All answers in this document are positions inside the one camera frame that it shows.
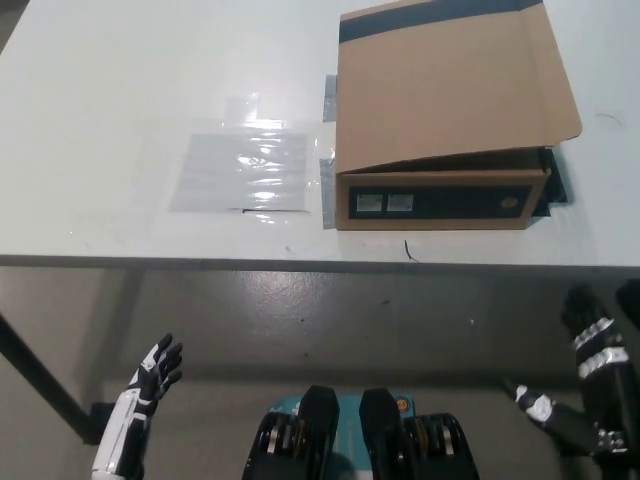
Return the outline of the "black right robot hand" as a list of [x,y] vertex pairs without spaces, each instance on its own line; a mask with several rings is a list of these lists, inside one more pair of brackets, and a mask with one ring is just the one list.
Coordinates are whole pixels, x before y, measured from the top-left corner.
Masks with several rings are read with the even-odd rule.
[[586,285],[569,290],[561,313],[575,354],[583,411],[505,380],[528,419],[570,449],[594,457],[639,453],[639,381],[621,330]]

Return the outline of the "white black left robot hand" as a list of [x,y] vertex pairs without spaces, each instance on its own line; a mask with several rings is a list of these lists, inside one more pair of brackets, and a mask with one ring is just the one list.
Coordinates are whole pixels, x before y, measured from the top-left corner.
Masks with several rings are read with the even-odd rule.
[[183,345],[167,333],[140,362],[127,388],[139,405],[156,404],[182,378],[182,350]]

